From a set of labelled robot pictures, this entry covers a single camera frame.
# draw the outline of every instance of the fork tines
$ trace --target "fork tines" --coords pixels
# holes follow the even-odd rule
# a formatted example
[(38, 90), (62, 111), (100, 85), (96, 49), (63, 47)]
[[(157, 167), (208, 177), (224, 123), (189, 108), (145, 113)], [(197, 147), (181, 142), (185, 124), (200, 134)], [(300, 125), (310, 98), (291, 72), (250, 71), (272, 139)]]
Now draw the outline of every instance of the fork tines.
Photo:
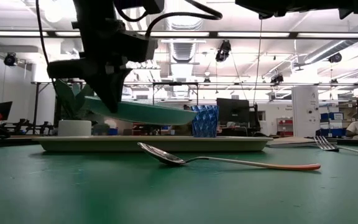
[(336, 151), (339, 152), (339, 148), (333, 146), (331, 143), (327, 141), (324, 136), (316, 136), (313, 137), (314, 141), (316, 141), (317, 146), (325, 151)]

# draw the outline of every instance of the teal plate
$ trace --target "teal plate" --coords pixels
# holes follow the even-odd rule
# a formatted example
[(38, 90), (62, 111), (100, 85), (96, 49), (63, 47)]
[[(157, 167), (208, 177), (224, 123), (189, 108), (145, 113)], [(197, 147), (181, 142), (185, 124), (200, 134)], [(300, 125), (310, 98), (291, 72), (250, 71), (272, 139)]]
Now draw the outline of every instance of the teal plate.
[(98, 97), (86, 96), (85, 101), (89, 110), (96, 114), (146, 124), (182, 125), (192, 121), (197, 114), (194, 111), (133, 102), (118, 103), (117, 113), (112, 113)]

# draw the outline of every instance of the white tray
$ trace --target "white tray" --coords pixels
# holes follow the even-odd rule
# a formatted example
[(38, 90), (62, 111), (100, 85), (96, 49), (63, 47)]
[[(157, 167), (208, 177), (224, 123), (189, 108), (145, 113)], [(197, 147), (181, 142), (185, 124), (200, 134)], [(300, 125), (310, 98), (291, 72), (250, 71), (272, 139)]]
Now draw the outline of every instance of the white tray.
[(261, 151), (272, 138), (190, 136), (87, 136), (34, 138), (50, 152), (140, 152), (143, 142), (167, 152), (249, 152)]

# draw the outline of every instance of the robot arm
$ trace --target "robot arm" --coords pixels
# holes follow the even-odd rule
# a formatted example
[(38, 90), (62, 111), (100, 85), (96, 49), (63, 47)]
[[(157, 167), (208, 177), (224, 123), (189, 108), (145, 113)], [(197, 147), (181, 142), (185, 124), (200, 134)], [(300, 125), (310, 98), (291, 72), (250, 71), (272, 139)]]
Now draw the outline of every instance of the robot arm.
[(124, 79), (131, 72), (125, 64), (153, 59), (157, 40), (126, 31), (114, 6), (119, 12), (143, 6), (147, 14), (156, 14), (163, 11), (164, 0), (74, 0), (74, 4), (78, 21), (72, 26), (80, 30), (84, 52), (80, 59), (50, 62), (49, 77), (84, 79), (115, 113)]

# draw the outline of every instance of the white container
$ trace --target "white container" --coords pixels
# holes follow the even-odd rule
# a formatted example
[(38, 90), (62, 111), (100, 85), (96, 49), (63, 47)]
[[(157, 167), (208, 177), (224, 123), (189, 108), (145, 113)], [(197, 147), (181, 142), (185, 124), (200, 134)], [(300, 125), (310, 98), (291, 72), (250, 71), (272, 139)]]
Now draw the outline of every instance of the white container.
[(58, 136), (91, 136), (92, 122), (77, 120), (59, 121)]

